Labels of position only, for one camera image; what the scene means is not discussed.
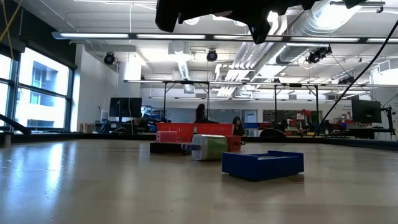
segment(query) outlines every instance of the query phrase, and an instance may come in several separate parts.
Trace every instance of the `woman with dark hair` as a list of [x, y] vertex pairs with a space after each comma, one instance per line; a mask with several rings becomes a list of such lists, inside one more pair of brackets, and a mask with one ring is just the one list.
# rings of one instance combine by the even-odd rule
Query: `woman with dark hair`
[[241, 118], [235, 117], [232, 123], [234, 124], [234, 135], [245, 137], [246, 132], [243, 128]]
[[215, 121], [209, 121], [205, 116], [205, 105], [203, 103], [199, 104], [196, 112], [196, 118], [194, 123], [218, 123]]

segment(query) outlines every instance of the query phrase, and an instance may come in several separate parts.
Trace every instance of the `computer screen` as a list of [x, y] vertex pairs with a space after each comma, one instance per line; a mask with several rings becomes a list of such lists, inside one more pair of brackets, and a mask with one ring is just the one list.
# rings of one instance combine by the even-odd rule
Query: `computer screen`
[[109, 116], [118, 118], [140, 118], [141, 104], [142, 98], [111, 98]]
[[381, 123], [381, 106], [378, 101], [351, 100], [353, 121], [360, 123]]

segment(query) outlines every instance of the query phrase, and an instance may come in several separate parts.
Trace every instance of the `floor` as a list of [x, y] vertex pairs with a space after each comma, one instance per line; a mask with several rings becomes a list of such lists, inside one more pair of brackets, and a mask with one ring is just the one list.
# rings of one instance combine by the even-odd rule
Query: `floor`
[[220, 162], [149, 153], [139, 141], [0, 149], [0, 223], [398, 223], [398, 153], [255, 144], [305, 154], [305, 172], [248, 182]]

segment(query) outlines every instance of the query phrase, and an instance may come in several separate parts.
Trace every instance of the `window frame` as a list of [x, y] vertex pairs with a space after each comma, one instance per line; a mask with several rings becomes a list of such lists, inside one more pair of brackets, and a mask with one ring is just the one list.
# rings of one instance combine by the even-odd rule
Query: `window frame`
[[[21, 70], [21, 58], [22, 58], [22, 53], [20, 52], [18, 54], [18, 57], [16, 58], [17, 60], [12, 60], [11, 59], [11, 69], [10, 69], [10, 76], [9, 80], [0, 78], [0, 83], [4, 83], [8, 85], [8, 96], [7, 96], [7, 104], [6, 104], [6, 114], [5, 116], [8, 118], [11, 118], [15, 120], [16, 116], [16, 108], [17, 108], [17, 96], [18, 96], [18, 89], [23, 88], [26, 90], [31, 90], [35, 91], [37, 93], [43, 93], [46, 95], [50, 96], [55, 96], [55, 97], [60, 97], [65, 99], [65, 113], [64, 113], [64, 120], [63, 120], [63, 128], [41, 128], [41, 127], [27, 127], [30, 130], [38, 130], [38, 131], [69, 131], [70, 130], [70, 118], [71, 118], [71, 113], [72, 113], [72, 91], [73, 91], [73, 81], [74, 81], [74, 76], [75, 76], [75, 69], [71, 68], [69, 66], [66, 66], [62, 62], [59, 62], [58, 60], [54, 58], [50, 58], [46, 56], [45, 54], [42, 54], [44, 57], [47, 57], [51, 60], [54, 60], [58, 63], [61, 63], [62, 65], [66, 66], [69, 69], [68, 73], [68, 83], [67, 83], [67, 94], [59, 94], [54, 91], [46, 90], [43, 88], [38, 88], [32, 85], [26, 85], [23, 83], [19, 83], [19, 71]], [[4, 126], [0, 126], [0, 131], [13, 131], [13, 128], [7, 124], [4, 123]]]

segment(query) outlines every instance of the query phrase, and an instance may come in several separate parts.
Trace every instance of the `security camera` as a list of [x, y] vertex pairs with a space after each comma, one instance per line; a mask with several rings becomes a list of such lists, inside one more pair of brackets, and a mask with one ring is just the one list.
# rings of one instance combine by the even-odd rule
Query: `security camera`
[[114, 52], [108, 52], [106, 53], [106, 56], [104, 58], [104, 63], [107, 65], [114, 65], [118, 62], [118, 60], [114, 57]]
[[207, 61], [208, 62], [215, 62], [217, 60], [217, 53], [216, 50], [210, 49], [207, 53]]

